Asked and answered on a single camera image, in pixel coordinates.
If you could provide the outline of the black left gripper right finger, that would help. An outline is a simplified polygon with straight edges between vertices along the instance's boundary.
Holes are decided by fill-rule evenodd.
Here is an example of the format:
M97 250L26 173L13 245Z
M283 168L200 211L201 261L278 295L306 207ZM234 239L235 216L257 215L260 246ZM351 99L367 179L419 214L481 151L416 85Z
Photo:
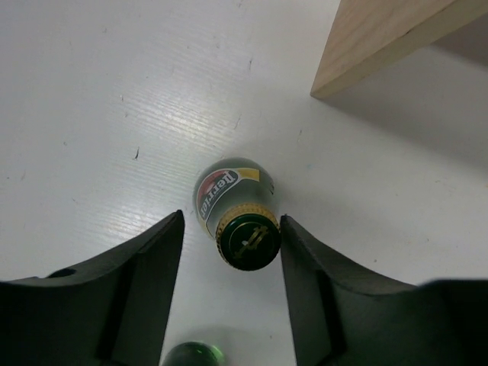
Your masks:
M487 282L378 274L281 218L298 365L485 365Z

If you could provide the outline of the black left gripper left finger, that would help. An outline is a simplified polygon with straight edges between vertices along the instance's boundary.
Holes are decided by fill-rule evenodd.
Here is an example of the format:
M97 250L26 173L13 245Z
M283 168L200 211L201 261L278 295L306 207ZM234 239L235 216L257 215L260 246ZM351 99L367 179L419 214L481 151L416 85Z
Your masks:
M3 365L157 365L181 257L175 211L45 278L1 284Z

